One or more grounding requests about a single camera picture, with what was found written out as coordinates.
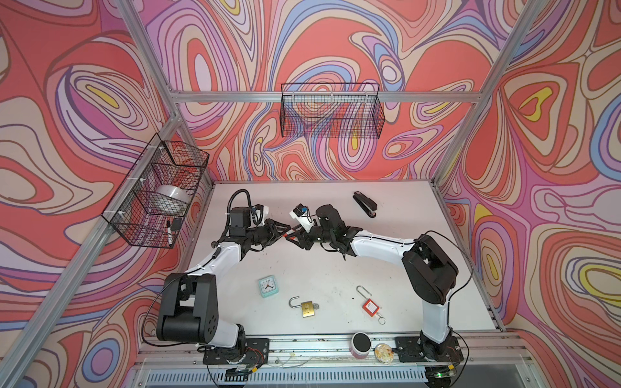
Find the round beige patterned ball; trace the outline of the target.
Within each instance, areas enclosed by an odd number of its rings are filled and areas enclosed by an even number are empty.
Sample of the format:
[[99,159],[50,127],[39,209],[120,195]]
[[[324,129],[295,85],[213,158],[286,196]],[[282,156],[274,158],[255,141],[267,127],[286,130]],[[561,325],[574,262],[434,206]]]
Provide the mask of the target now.
[[374,349],[375,358],[382,364],[391,364],[394,360],[395,354],[392,347],[389,344],[378,344]]

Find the mint green alarm clock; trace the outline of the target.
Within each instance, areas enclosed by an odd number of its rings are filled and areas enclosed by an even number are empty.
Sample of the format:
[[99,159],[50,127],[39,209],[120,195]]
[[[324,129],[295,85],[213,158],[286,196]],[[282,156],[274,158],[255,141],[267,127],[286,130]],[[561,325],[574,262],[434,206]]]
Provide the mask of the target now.
[[261,278],[258,284],[260,287],[260,296],[263,298],[271,297],[279,292],[278,282],[273,275]]

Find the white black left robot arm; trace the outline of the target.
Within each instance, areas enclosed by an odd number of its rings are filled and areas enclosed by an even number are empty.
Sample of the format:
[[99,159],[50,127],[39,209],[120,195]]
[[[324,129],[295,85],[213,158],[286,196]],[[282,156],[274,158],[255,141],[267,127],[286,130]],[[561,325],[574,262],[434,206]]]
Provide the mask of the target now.
[[241,325],[219,317],[218,282],[249,252],[272,246],[290,226],[268,217],[268,208],[253,204],[247,189],[235,191],[226,205],[226,221],[212,251],[185,273],[164,282],[156,326],[160,341],[233,349],[244,345]]

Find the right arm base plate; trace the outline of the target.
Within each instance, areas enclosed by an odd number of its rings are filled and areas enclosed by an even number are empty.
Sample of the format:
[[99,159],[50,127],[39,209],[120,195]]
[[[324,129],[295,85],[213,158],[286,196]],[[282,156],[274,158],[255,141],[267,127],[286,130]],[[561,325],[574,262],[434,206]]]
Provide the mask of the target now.
[[392,349],[403,363],[451,363],[464,361],[459,341],[449,334],[440,344],[425,336],[397,336]]

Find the brass padlock open shackle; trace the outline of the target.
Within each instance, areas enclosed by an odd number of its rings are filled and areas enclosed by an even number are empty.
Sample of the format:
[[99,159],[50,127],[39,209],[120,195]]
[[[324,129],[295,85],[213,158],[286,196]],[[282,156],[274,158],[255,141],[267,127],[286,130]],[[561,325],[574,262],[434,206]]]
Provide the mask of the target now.
[[299,296],[292,297],[288,301],[288,304],[289,307],[292,309],[300,309],[303,318],[310,318],[312,316],[315,316],[317,310],[320,308],[320,305],[318,303],[312,301],[300,302],[299,304],[297,304],[298,300]]

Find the red padlock with long shackle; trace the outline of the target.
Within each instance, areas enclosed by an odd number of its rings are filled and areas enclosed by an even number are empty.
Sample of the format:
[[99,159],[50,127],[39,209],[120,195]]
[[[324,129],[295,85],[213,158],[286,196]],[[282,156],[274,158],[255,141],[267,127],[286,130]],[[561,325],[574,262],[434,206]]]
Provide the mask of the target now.
[[357,286],[356,291],[365,299],[362,309],[367,315],[370,315],[371,318],[376,318],[380,325],[385,325],[386,319],[380,313],[380,306],[373,300],[373,294],[362,285]]

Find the black stapler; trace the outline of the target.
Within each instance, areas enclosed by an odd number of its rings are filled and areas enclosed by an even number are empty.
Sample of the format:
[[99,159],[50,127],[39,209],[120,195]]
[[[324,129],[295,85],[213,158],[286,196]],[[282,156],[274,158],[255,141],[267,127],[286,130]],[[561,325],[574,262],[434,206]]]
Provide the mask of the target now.
[[354,192],[353,199],[369,218],[375,218],[377,216],[378,205],[374,200],[360,191]]

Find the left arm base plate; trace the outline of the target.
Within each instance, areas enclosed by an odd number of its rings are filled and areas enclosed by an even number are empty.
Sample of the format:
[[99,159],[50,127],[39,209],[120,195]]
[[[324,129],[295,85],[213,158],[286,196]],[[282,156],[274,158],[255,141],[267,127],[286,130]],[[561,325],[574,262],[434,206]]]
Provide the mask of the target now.
[[262,366],[268,362],[270,340],[267,337],[239,340],[233,348],[206,346],[204,365]]

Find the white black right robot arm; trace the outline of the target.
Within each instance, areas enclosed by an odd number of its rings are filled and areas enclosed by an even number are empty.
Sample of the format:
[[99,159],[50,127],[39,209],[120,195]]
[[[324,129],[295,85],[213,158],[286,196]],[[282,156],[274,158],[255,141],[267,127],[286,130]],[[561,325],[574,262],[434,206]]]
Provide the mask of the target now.
[[448,344],[453,333],[449,293],[456,286],[459,269],[432,237],[421,234],[416,239],[397,239],[348,226],[332,205],[322,205],[315,213],[298,205],[289,216],[299,225],[286,239],[303,250],[328,244],[344,258],[361,256],[402,266],[422,300],[420,342],[438,349]]

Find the pink cylinder black top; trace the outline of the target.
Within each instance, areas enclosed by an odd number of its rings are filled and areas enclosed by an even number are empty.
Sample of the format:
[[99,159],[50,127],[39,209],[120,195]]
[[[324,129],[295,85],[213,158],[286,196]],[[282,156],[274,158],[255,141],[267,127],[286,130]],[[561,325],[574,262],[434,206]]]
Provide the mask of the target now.
[[362,360],[368,357],[372,347],[370,336],[364,332],[355,333],[349,343],[349,350],[354,358]]

